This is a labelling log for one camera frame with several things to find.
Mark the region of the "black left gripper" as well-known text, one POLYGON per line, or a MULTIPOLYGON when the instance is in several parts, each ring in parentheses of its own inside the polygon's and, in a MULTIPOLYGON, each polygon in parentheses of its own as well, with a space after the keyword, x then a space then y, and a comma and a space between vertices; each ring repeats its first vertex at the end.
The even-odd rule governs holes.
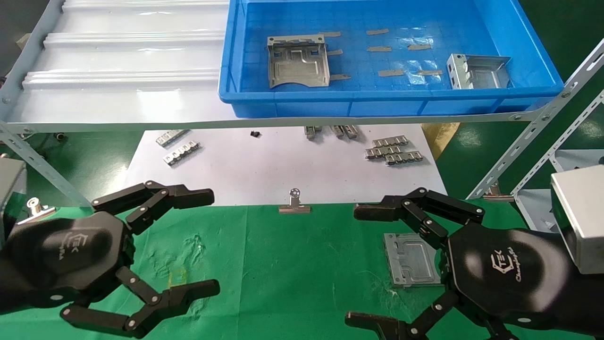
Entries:
POLYGON ((10 310, 69 304, 61 317, 85 331, 142 339, 164 319, 188 312, 192 302, 220 293, 218 280, 174 286, 161 293, 130 267, 134 240, 170 209, 214 203, 214 192, 147 181, 92 201, 97 213, 52 218, 15 227, 10 234, 10 310), (126 224, 115 217, 132 212, 126 224), (133 314, 89 308, 123 285, 144 305, 133 314))

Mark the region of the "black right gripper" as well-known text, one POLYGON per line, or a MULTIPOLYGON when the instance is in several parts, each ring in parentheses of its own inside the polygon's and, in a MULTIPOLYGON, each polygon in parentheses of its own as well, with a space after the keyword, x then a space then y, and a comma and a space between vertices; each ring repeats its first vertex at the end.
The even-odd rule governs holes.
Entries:
POLYGON ((558 235, 528 229, 490 229, 470 224, 448 231, 431 215, 460 225, 481 223, 481 207, 419 187, 356 204, 360 221, 402 221, 433 249, 446 247, 447 286, 459 297, 458 311, 486 326, 499 320, 529 329, 561 325, 562 293, 575 266, 558 235))

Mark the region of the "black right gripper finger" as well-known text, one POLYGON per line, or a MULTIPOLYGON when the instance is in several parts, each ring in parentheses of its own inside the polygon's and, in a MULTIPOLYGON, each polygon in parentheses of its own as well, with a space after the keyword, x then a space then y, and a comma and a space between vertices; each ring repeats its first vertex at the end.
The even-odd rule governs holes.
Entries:
POLYGON ((491 293, 489 304, 482 306, 457 289, 445 290, 420 316, 411 323, 377 314, 348 312, 344 318, 347 326, 374 331, 381 340, 427 340, 427 333, 452 308, 460 309, 468 318, 485 327, 492 340, 515 340, 517 337, 504 326, 507 318, 503 312, 503 301, 511 299, 511 308, 517 309, 517 291, 503 289, 491 293))

